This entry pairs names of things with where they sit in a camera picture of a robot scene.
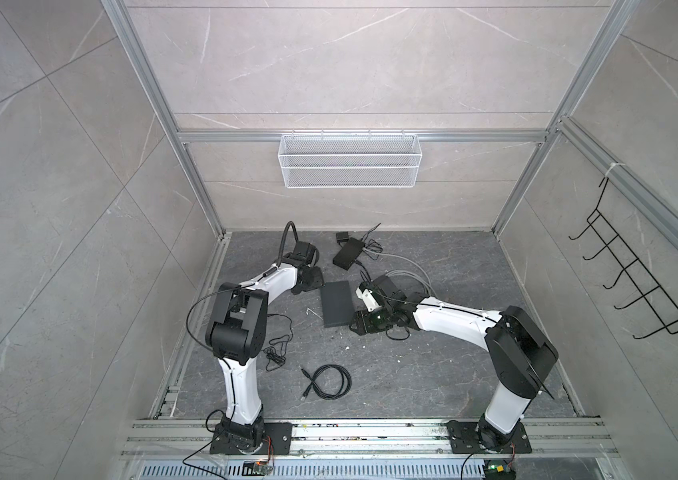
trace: coiled black cable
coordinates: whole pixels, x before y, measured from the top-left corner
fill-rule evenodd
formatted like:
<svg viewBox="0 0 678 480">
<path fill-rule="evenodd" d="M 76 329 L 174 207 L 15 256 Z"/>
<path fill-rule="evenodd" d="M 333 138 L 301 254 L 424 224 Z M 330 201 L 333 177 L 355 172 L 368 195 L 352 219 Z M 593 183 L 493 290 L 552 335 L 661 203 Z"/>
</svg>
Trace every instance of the coiled black cable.
<svg viewBox="0 0 678 480">
<path fill-rule="evenodd" d="M 341 365 L 320 366 L 317 368 L 317 370 L 315 370 L 315 373 L 313 373 L 312 375 L 310 375 L 309 372 L 307 372 L 307 370 L 304 369 L 304 367 L 300 368 L 302 374 L 304 374 L 305 377 L 310 380 L 310 385 L 308 385 L 305 391 L 301 394 L 302 400 L 307 398 L 307 395 L 309 395 L 310 390 L 315 390 L 317 396 L 323 398 L 324 400 L 336 400 L 337 398 L 342 398 L 343 396 L 345 396 L 352 387 L 352 377 L 350 376 L 350 373 L 347 371 L 347 369 L 345 369 Z M 336 393 L 325 393 L 325 391 L 322 388 L 320 388 L 320 386 L 316 383 L 317 378 L 328 369 L 334 369 L 337 372 L 339 372 L 339 375 L 341 375 L 341 385 L 339 386 L 339 389 L 337 390 Z"/>
</svg>

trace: wire basket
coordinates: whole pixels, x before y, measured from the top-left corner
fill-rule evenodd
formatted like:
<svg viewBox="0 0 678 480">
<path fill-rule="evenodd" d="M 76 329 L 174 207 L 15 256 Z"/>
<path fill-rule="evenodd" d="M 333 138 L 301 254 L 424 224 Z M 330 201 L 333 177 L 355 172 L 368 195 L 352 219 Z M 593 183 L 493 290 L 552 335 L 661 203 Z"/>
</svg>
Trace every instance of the wire basket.
<svg viewBox="0 0 678 480">
<path fill-rule="evenodd" d="M 415 134 L 288 134 L 277 151 L 287 188 L 413 187 Z"/>
</svg>

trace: black hose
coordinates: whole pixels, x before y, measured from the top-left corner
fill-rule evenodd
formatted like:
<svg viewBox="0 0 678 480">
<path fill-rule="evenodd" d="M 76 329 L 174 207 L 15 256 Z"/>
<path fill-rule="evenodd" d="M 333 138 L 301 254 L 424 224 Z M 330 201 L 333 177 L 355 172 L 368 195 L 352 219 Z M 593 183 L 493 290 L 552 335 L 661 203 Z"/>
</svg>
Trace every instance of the black hose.
<svg viewBox="0 0 678 480">
<path fill-rule="evenodd" d="M 301 368 L 302 374 L 310 380 L 310 385 L 307 386 L 305 389 L 304 393 L 301 394 L 301 399 L 304 400 L 307 398 L 307 395 L 309 395 L 310 390 L 315 390 L 315 393 L 317 396 L 320 398 L 323 398 L 324 400 L 336 400 L 337 398 L 342 398 L 347 394 L 347 392 L 350 391 L 350 388 L 352 387 L 352 377 L 350 376 L 350 373 L 341 365 L 323 365 L 321 367 L 318 367 L 317 370 L 315 370 L 315 373 L 310 375 L 307 370 L 304 368 Z M 328 369 L 334 369 L 339 372 L 339 375 L 341 375 L 341 385 L 339 386 L 339 389 L 337 390 L 336 393 L 325 393 L 325 391 L 319 387 L 315 381 L 323 372 L 325 372 Z"/>
<path fill-rule="evenodd" d="M 283 229 L 283 236 L 281 236 L 281 249 L 277 251 L 277 266 L 280 267 L 281 262 L 283 261 L 283 250 L 286 247 L 286 236 L 288 235 L 288 227 L 291 227 L 291 230 L 294 231 L 294 241 L 299 241 L 299 235 L 296 233 L 296 225 L 294 222 L 288 221 L 286 228 Z"/>
</svg>

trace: dark gray floor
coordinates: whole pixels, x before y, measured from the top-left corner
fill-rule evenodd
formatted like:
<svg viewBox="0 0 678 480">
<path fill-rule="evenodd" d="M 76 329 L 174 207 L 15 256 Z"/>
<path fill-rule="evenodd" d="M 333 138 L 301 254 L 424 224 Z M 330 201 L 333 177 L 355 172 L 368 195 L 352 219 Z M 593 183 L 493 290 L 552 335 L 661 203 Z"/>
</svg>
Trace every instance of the dark gray floor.
<svg viewBox="0 0 678 480">
<path fill-rule="evenodd" d="M 266 270 L 277 255 L 280 232 L 245 232 L 232 235 L 219 274 L 219 282 L 243 282 Z M 483 309 L 525 306 L 507 261 L 490 233 L 484 232 L 380 232 L 374 233 L 388 253 L 407 256 L 424 267 L 441 300 Z M 301 238 L 321 252 L 319 265 L 325 281 L 360 283 L 358 267 L 346 272 L 331 263 L 339 247 L 332 232 L 303 232 Z M 416 267 L 403 260 L 362 257 L 372 276 L 386 270 Z M 396 282 L 407 290 L 411 280 Z M 355 299 L 358 308 L 361 302 Z M 270 418 L 294 417 L 478 417 L 487 408 L 497 377 L 487 352 L 471 343 L 437 332 L 412 332 L 405 342 L 383 334 L 358 336 L 346 327 L 324 329 L 319 291 L 284 293 L 269 306 L 294 320 L 294 340 L 288 345 L 285 366 L 265 372 L 267 359 L 258 359 L 258 389 Z M 287 320 L 272 317 L 267 338 L 287 332 Z M 326 363 L 345 366 L 352 374 L 352 390 L 338 400 L 311 394 L 301 402 L 308 371 Z M 337 388 L 338 374 L 326 372 L 321 382 L 327 391 Z M 575 416 L 571 402 L 554 370 L 546 382 L 555 400 L 540 396 L 528 408 L 531 417 Z M 204 418 L 225 405 L 221 370 L 210 352 L 195 348 L 179 392 L 174 416 Z"/>
</svg>

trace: aluminum beam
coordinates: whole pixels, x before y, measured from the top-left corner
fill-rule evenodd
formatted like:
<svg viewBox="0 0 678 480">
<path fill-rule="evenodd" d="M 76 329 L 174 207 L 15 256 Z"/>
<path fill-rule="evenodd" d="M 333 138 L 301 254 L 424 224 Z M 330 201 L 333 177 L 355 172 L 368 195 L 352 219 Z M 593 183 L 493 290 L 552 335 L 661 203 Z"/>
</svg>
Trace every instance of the aluminum beam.
<svg viewBox="0 0 678 480">
<path fill-rule="evenodd" d="M 572 118 L 560 124 L 564 136 L 678 249 L 678 213 L 667 206 L 632 170 L 622 165 Z"/>
<path fill-rule="evenodd" d="M 285 458 L 452 458 L 449 418 L 297 418 L 291 453 Z M 477 418 L 464 419 L 476 422 Z M 599 418 L 526 418 L 531 457 L 618 457 Z M 133 423 L 121 460 L 184 458 L 211 440 L 202 420 L 142 420 Z M 507 458 L 476 454 L 475 458 Z M 231 456 L 230 458 L 254 458 Z"/>
<path fill-rule="evenodd" d="M 491 229 L 497 236 L 502 233 L 509 218 L 515 213 L 515 209 L 520 204 L 523 195 L 526 194 L 531 181 L 536 177 L 536 173 L 542 166 L 542 162 L 544 162 L 549 149 L 560 135 L 558 127 L 560 120 L 570 116 L 574 109 L 576 109 L 576 105 L 584 97 L 584 92 L 589 84 L 592 83 L 592 79 L 598 73 L 601 65 L 603 65 L 605 58 L 611 52 L 614 43 L 616 43 L 616 39 L 639 3 L 640 0 L 616 0 L 611 10 L 608 11 L 603 25 L 601 25 L 598 34 L 595 35 L 589 52 L 584 56 L 584 61 L 576 72 L 573 82 L 571 82 L 571 86 L 568 87 L 568 91 L 565 92 L 563 100 L 552 116 L 552 120 L 547 127 L 548 135 L 545 144 L 534 151 Z"/>
<path fill-rule="evenodd" d="M 542 129 L 477 129 L 477 130 L 180 130 L 184 143 L 211 142 L 279 142 L 289 134 L 416 134 L 420 141 L 533 141 L 543 142 L 547 131 Z"/>
<path fill-rule="evenodd" d="M 198 168 L 192 161 L 185 146 L 179 140 L 177 135 L 179 129 L 176 127 L 176 122 L 171 115 L 166 97 L 163 95 L 160 85 L 158 85 L 155 73 L 147 61 L 147 55 L 144 52 L 144 48 L 142 48 L 139 37 L 136 35 L 136 30 L 131 23 L 129 13 L 126 11 L 126 6 L 123 5 L 122 0 L 102 0 L 102 4 L 107 15 L 110 17 L 115 33 L 118 34 L 118 38 L 120 38 L 120 42 L 123 44 L 123 49 L 126 50 L 126 55 L 128 55 L 133 65 L 134 72 L 136 72 L 136 76 L 139 78 L 142 88 L 144 88 L 147 98 L 150 100 L 150 104 L 152 104 L 152 110 L 155 111 L 158 121 L 166 132 L 166 138 L 169 139 L 171 148 L 179 159 L 181 168 L 185 171 L 192 191 L 198 197 L 206 219 L 209 221 L 215 235 L 221 238 L 225 232 L 219 222 L 219 215 L 214 210 L 214 205 L 211 203 L 209 192 L 205 189 Z"/>
</svg>

